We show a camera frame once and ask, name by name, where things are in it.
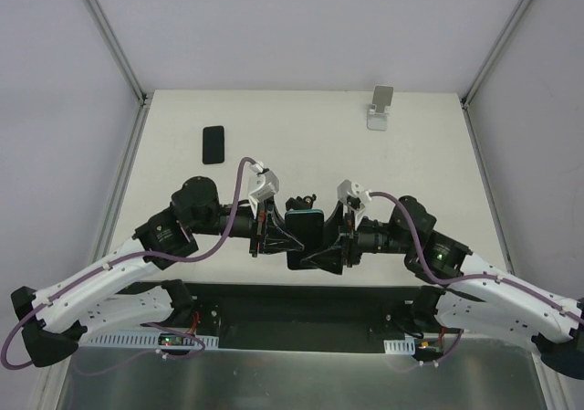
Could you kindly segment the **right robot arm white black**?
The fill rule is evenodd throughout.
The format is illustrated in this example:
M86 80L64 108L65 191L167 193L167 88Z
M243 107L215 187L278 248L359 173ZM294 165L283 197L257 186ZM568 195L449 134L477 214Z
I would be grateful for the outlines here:
M297 263L339 274L365 254L402 254L405 267L424 281L406 317L418 332L473 331L510 342L553 371L583 377L583 302L528 283L487 262L470 247L435 230L436 219L414 197L380 196L394 204L390 220L364 215L375 193L342 197L333 236L311 234Z

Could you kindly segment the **black round-base clamp stand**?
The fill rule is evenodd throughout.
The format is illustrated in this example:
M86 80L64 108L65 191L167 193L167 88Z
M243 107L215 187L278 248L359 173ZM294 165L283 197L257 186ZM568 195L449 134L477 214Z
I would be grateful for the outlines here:
M314 204L317 200L315 194L290 197L286 201L286 211L307 211L314 208Z

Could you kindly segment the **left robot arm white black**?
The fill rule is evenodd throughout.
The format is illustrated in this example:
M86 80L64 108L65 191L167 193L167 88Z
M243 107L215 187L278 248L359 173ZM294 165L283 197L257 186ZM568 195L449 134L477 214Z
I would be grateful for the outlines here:
M265 172L250 183L245 205L237 199L223 205L215 182L195 176L172 195L167 208L107 256L48 288L15 290L11 301L18 323L9 335L22 337L29 356L23 365L54 365L81 344L127 325L186 325L193 302L181 281L164 281L142 295L123 295L121 290L176 263L202 262L230 237L249 239L250 252L256 255L303 251L277 213L276 178Z

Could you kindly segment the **silver metal phone stand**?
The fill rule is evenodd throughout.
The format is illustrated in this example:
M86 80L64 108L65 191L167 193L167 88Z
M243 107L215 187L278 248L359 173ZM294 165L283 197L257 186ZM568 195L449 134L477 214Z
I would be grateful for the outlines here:
M367 110L366 126L370 131L386 131L391 111L394 87L378 85L374 88Z

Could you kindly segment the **black phone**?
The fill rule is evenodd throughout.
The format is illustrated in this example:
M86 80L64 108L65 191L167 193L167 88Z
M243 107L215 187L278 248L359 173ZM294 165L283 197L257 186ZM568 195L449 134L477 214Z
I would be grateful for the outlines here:
M324 213L319 209L292 210L285 214L286 228L305 251L320 248L323 242Z
M224 126L203 128L202 162L205 165L220 164L225 159Z

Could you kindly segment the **blue phone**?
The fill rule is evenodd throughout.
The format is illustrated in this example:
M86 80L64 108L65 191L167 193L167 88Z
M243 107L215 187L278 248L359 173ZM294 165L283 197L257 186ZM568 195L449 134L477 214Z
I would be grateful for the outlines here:
M289 270L309 270L316 267L308 259L310 253L307 251L288 251L287 268Z

